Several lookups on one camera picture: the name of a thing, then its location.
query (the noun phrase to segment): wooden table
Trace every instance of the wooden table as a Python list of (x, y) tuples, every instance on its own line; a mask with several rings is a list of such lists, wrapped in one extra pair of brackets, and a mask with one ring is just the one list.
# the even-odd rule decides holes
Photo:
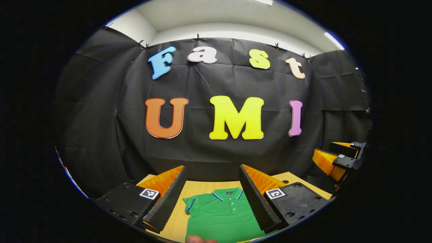
[[(148, 175), (144, 179), (142, 179), (139, 183), (144, 182), (153, 177), (155, 177), (155, 175)], [(321, 197), (325, 199), (330, 199), (330, 197), (332, 196), (330, 193), (325, 192), (307, 183), (306, 181), (300, 179), (299, 177), (296, 177), (290, 172), (274, 175), (272, 177), (280, 181), (287, 180), (289, 181), (288, 185), (295, 182), (300, 182), (305, 186), (307, 186), (308, 188), (312, 189), (314, 192), (318, 193)], [(183, 202), (183, 198), (188, 198), (194, 195), (212, 193), (216, 189), (227, 189), (227, 188), (236, 188), (236, 187), (242, 188), (239, 181), (233, 181), (233, 182), (186, 181), (183, 190), (181, 191), (180, 196), (178, 198), (177, 204), (175, 205), (174, 210), (167, 224), (165, 225), (164, 230), (162, 230), (159, 234), (149, 230), (147, 231), (169, 240), (174, 240), (177, 242), (185, 242), (187, 220), (190, 217), (190, 215), (186, 215), (186, 213), (184, 212), (186, 205)]]

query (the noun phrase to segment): finger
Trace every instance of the finger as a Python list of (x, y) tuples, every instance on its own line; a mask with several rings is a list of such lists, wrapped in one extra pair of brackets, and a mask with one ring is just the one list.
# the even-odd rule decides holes
[(199, 238), (196, 235), (189, 235), (186, 239), (186, 243), (204, 243), (203, 239)]
[(217, 241), (213, 239), (207, 239), (204, 241), (204, 243), (217, 243)]

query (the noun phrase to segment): yellow letter m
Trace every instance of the yellow letter m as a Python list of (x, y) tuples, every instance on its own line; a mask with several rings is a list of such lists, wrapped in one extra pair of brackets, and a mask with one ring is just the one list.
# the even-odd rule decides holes
[(263, 99), (249, 97), (240, 113), (228, 96), (214, 96), (210, 103), (215, 106), (215, 125), (209, 134), (210, 139), (225, 140), (228, 133), (225, 132), (225, 123), (231, 136), (236, 139), (246, 123), (246, 129), (241, 134), (244, 139), (262, 139), (264, 133), (261, 131), (261, 107)]

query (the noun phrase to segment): white wall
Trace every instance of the white wall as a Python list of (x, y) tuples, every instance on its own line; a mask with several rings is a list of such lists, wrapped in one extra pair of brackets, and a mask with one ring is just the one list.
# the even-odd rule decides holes
[(275, 43), (279, 43), (280, 48), (295, 52), (300, 55), (305, 53), (307, 57), (309, 55), (315, 56), (322, 53), (322, 51), (318, 50), (317, 48), (292, 36), (261, 27), (234, 23), (206, 23), (172, 28), (157, 33), (149, 45), (156, 45), (174, 40), (196, 38), (197, 34), (200, 34), (200, 38), (234, 38), (262, 42), (269, 45), (275, 45)]
[(110, 28), (120, 31), (136, 42), (144, 40), (142, 46), (146, 43), (150, 44), (157, 34), (155, 28), (135, 9), (117, 16), (106, 25), (110, 25)]

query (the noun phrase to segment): screw hole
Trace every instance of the screw hole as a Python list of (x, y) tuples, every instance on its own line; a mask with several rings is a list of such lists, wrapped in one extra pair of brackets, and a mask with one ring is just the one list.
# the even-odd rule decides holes
[(137, 214), (136, 212), (129, 212), (129, 214), (130, 214), (132, 217), (138, 217), (138, 214)]

